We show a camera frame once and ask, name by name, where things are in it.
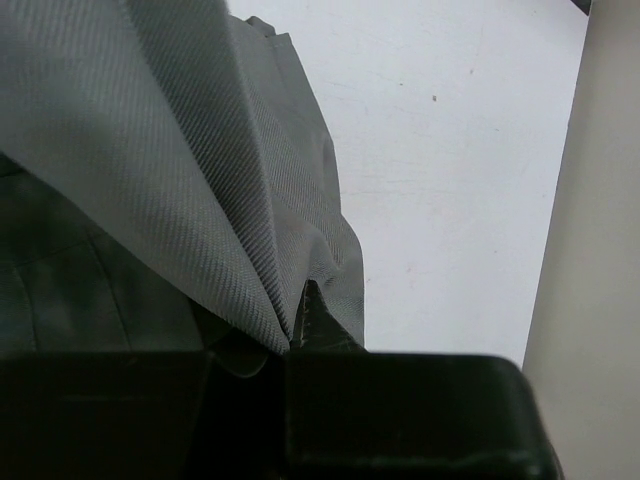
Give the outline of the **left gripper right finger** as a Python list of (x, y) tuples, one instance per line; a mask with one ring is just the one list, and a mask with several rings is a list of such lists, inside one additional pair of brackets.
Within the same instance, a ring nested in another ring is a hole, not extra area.
[(292, 479), (560, 479), (533, 390), (511, 361), (371, 353), (308, 282), (285, 361)]

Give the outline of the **grey pleated skirt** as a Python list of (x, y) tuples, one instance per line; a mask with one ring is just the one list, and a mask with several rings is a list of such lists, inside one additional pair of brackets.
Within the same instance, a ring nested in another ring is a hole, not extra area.
[(1, 150), (275, 353), (308, 284), (364, 342), (360, 242), (287, 33), (223, 1), (5, 1)]

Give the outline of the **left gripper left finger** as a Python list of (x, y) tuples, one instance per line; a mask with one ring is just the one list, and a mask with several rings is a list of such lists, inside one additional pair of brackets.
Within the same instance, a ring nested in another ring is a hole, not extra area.
[(282, 383), (264, 352), (12, 354), (5, 479), (280, 479)]

